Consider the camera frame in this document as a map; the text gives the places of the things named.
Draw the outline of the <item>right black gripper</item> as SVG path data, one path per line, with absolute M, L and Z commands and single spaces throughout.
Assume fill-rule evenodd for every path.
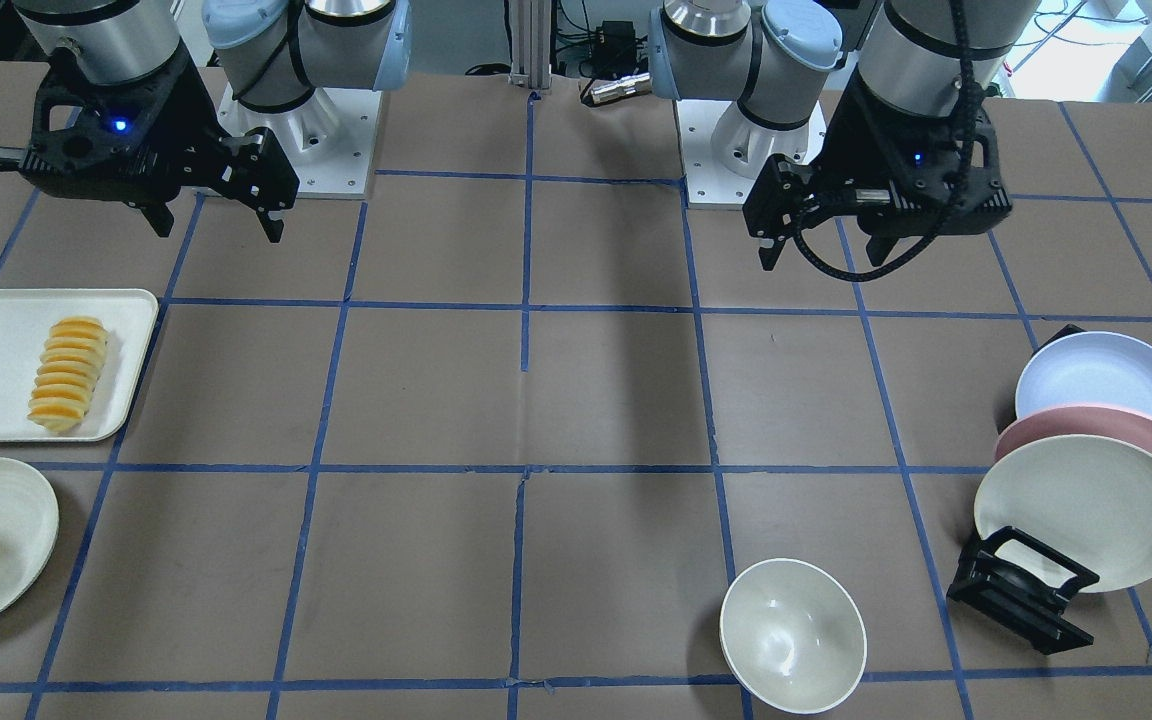
M 35 94 L 26 146 L 0 146 L 0 172 L 56 199 L 123 202 L 159 238 L 177 223 L 170 200 L 204 187 L 256 209 L 280 243 L 300 179 L 270 128 L 225 131 L 184 46 L 138 79 L 96 85 L 71 50 L 52 51 Z

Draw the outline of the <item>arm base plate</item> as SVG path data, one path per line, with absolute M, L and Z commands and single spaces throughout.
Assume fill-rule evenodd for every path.
M 819 103 L 806 124 L 788 131 L 755 124 L 733 101 L 680 100 L 675 109 L 687 200 L 692 209 L 741 209 L 770 156 L 786 156 L 805 167 L 819 154 L 826 136 Z
M 300 199 L 365 200 L 385 100 L 385 92 L 319 88 L 300 108 L 262 114 L 234 100 L 227 86 L 218 119 L 233 135 L 270 128 L 300 179 Z

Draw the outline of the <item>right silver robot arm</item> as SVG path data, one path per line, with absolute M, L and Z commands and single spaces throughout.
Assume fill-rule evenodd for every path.
M 187 188 L 253 211 L 366 199 L 385 94 L 410 71 L 407 1 L 15 1 L 45 51 L 26 145 L 0 172 L 118 202 L 169 236 Z

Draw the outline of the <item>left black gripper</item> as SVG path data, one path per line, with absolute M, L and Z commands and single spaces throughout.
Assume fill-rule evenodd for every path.
M 983 234 L 1011 214 L 1001 177 L 996 132 L 984 94 L 975 91 L 973 161 L 958 176 L 965 114 L 952 91 L 946 118 L 918 118 L 893 108 L 867 83 L 852 79 L 829 119 L 823 150 L 805 170 L 770 156 L 742 205 L 749 234 L 759 237 L 764 272 L 776 268 L 791 229 L 847 215 L 858 219 L 867 260 L 881 268 L 899 238 L 923 236 L 943 210 L 941 234 Z

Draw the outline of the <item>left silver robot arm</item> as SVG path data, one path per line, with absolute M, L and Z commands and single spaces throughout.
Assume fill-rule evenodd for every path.
M 786 247 L 840 281 L 876 281 L 943 236 L 1011 215 L 986 88 L 1033 1 L 881 1 L 814 158 L 803 132 L 844 29 L 817 1 L 666 1 L 646 41 L 654 94 L 726 101 L 721 142 L 751 179 L 741 213 L 763 270 Z

